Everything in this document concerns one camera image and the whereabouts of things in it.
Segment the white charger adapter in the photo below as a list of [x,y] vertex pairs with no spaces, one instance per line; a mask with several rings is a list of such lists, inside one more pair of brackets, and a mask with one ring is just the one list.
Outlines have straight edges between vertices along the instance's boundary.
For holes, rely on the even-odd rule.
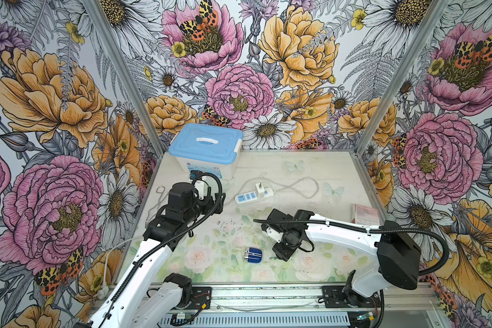
[[257,183],[256,184],[256,190],[259,198],[265,197],[267,191],[265,189],[265,186],[262,183]]

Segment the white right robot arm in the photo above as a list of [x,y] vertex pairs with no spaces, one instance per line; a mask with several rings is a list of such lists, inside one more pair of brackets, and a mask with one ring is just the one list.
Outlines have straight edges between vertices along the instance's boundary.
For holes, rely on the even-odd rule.
[[352,267],[337,298],[348,307],[360,308],[367,299],[391,286],[406,291],[418,287],[420,247],[398,224],[357,225],[308,210],[289,215],[274,209],[266,220],[258,220],[262,231],[276,243],[273,251],[285,262],[303,243],[327,243],[361,251],[368,262]]

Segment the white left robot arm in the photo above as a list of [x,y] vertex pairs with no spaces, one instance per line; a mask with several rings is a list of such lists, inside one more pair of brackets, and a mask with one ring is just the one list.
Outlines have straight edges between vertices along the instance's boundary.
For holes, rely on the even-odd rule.
[[220,214],[226,199],[222,186],[217,193],[200,192],[196,183],[176,183],[168,202],[148,223],[143,241],[113,292],[87,323],[76,327],[156,327],[165,315],[191,301],[192,281],[172,273],[149,299],[152,281],[177,244],[210,216]]

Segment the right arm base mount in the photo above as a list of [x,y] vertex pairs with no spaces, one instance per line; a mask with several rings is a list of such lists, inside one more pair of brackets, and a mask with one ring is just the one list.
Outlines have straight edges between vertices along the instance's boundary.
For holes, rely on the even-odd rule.
[[363,297],[353,291],[345,291],[341,285],[326,285],[321,287],[322,296],[319,299],[326,308],[379,308],[381,298],[378,292],[371,297]]

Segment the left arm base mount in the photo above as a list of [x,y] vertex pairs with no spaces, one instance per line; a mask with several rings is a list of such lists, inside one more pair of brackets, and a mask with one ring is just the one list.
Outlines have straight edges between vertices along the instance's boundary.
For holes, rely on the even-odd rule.
[[195,286],[191,289],[191,295],[183,297],[180,305],[173,310],[208,310],[213,298],[213,289],[209,286]]

